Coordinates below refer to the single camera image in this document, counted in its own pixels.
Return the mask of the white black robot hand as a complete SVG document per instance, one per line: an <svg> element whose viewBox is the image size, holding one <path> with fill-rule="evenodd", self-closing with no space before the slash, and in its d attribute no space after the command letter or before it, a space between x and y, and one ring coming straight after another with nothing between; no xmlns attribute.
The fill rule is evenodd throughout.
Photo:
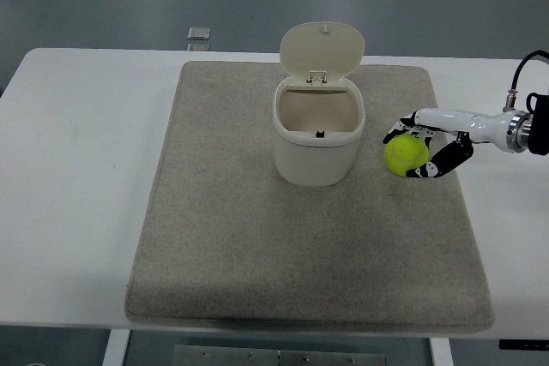
<svg viewBox="0 0 549 366"><path fill-rule="evenodd" d="M420 138L425 144L429 144L437 132L453 135L455 139L432 155L426 163L405 172L406 177L438 178L470 159L475 144L491 143L507 153L517 151L518 128L511 123L518 114L518 111L508 111L487 116L424 108L400 118L383 138L383 144L387 145L400 135Z"/></svg>

